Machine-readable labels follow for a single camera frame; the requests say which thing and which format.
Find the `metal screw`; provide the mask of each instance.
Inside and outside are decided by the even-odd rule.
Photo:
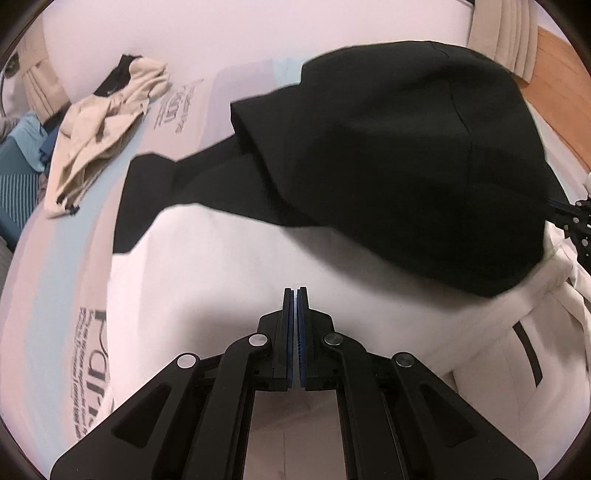
[[[263,346],[267,342],[267,336],[262,333],[255,333],[248,339],[248,343],[252,346]]]
[[[414,365],[414,357],[410,353],[399,353],[396,355],[396,363],[401,367],[408,368]]]
[[[191,368],[196,363],[197,359],[194,355],[191,355],[190,353],[186,353],[185,355],[180,356],[177,360],[177,365],[180,368]]]
[[[328,333],[324,337],[325,343],[332,346],[337,346],[343,343],[343,336],[339,335],[338,333]]]

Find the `black garment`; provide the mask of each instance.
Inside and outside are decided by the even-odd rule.
[[[235,137],[176,164],[132,162],[115,252],[129,251],[162,208],[195,202],[331,226],[483,296],[542,259],[543,146],[511,75],[478,53],[434,42],[346,48],[304,65],[300,85],[231,111]],[[142,226],[126,228],[142,212]]]
[[[129,73],[129,66],[131,62],[139,57],[132,55],[123,55],[119,61],[119,64],[113,69],[106,80],[96,89],[95,95],[98,97],[108,97],[118,92],[131,80],[131,74]]]
[[[53,132],[57,127],[64,121],[64,117],[72,104],[68,102],[53,116],[49,117],[48,120],[43,124],[43,130],[46,132]]]

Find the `white garment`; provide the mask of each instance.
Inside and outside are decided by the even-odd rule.
[[[44,201],[49,217],[78,207],[88,188],[121,151],[151,99],[168,89],[168,69],[159,61],[139,58],[126,87],[110,97],[95,95],[72,105],[57,137]]]
[[[585,180],[585,189],[587,190],[588,194],[591,194],[591,173],[587,175],[587,179]]]
[[[552,167],[570,203],[587,198],[591,193],[591,180],[579,163],[578,159],[562,143],[548,122],[537,112],[537,110],[526,102],[534,118],[535,126],[543,139],[546,152],[546,161]]]
[[[570,283],[549,291],[521,319],[539,360],[536,387],[532,366],[517,334],[510,330],[489,348],[454,370],[458,393],[527,453],[544,478],[578,435],[590,410],[591,277],[576,262],[562,232],[548,227],[550,254],[571,264]]]

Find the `black stripe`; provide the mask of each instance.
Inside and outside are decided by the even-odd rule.
[[[534,347],[532,346],[530,338],[527,336],[527,333],[525,332],[521,322],[517,322],[514,325],[513,330],[521,341],[521,344],[525,349],[525,353],[527,354],[527,358],[530,360],[531,370],[534,373],[535,386],[537,387],[543,378],[542,368],[540,367],[538,356],[535,354]]]

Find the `teal striped fabric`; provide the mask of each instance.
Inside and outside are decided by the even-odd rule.
[[[34,173],[0,175],[0,208],[20,230],[35,209],[38,177]]]

